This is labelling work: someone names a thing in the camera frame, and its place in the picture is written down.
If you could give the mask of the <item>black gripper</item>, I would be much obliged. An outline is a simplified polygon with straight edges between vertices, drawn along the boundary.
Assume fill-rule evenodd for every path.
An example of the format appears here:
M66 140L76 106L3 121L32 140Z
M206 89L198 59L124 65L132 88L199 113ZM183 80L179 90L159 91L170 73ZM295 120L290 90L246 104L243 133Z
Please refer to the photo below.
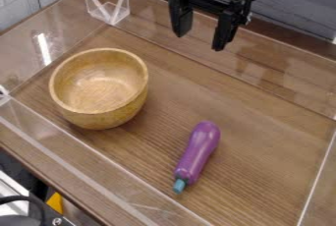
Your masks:
M238 30L236 15L247 18L251 14L255 0L168 0L172 30L178 37L183 37L192 28L194 8L212 14L220 14L215 28L211 48L224 49L232 41Z

